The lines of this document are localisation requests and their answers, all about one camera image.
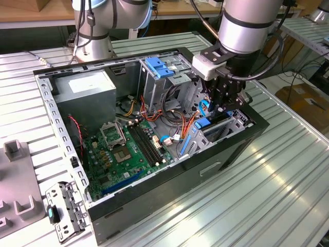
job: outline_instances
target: slotted aluminum surface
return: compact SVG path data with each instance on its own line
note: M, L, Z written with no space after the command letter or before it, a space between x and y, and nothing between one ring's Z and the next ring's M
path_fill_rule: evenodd
M281 29L300 41L316 53L329 54L329 46L322 42L323 38L329 36L329 24L316 24L307 18L286 19Z
M192 33L114 42L120 55L208 45ZM66 64L66 48L36 51ZM34 57L0 55L0 140L28 142L42 195L70 181L32 70ZM315 246L329 228L328 141L257 82L249 82L252 107L270 126L233 166L102 246ZM47 218L6 238L0 246L60 246ZM96 246L89 227L62 246Z

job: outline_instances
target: cardboard box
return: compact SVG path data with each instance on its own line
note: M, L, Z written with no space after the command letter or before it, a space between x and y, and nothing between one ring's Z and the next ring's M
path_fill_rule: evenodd
M0 5L40 12L49 0L0 0Z
M276 96L287 102L290 86L277 91ZM322 134L329 132L329 101L306 83L294 85L288 106Z

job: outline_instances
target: ram slot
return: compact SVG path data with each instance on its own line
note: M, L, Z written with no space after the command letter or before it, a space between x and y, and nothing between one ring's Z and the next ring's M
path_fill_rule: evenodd
M154 167L157 162L161 162L160 155L139 126L128 128L128 130L151 167Z

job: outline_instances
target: blue drive bay latch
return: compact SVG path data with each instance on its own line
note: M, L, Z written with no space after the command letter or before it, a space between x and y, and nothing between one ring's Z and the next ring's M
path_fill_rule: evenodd
M146 58L145 62L158 78L165 78L175 74L159 58Z

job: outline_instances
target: wooden shelf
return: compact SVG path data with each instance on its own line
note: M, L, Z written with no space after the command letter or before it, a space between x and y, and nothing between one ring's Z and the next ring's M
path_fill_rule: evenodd
M219 13L219 8L210 4L199 4L202 14ZM31 21L58 21L73 20L74 11L70 0L50 0L40 11L33 12L23 9L0 6L0 22L31 22ZM192 6L184 0L178 2L161 2L158 5L158 15L195 14Z

